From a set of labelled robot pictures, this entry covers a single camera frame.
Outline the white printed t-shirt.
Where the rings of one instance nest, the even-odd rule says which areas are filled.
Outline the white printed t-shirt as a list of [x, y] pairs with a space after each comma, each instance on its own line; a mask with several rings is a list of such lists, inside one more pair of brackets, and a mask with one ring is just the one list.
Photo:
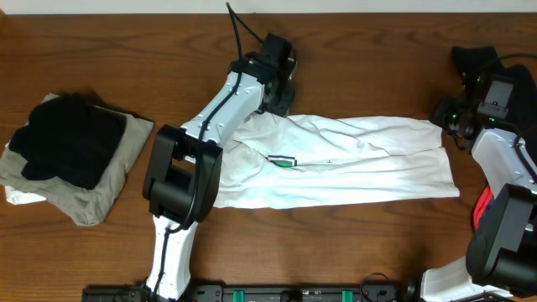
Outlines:
[[217, 208], [457, 197], [441, 129], [408, 117], [253, 114], [224, 147]]

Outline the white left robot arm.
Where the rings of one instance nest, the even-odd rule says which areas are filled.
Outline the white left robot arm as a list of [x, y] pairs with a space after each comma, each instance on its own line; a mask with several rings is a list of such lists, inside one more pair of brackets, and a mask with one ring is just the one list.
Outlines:
[[241, 56], [197, 116], [157, 132], [143, 184], [155, 229], [153, 267], [144, 285], [149, 301], [177, 301], [186, 291], [196, 228], [219, 190], [223, 146], [251, 114], [289, 113], [295, 97], [289, 82], [296, 66], [293, 50]]

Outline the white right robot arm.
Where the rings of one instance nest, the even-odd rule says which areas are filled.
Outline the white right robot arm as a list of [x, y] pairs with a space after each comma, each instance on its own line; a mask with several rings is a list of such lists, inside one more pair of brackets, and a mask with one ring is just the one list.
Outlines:
[[476, 205], [464, 257], [424, 272], [408, 289], [415, 301], [510, 301], [536, 295], [536, 163], [533, 129], [509, 116], [515, 79], [482, 73], [459, 99], [445, 98], [430, 121], [481, 167], [489, 202]]

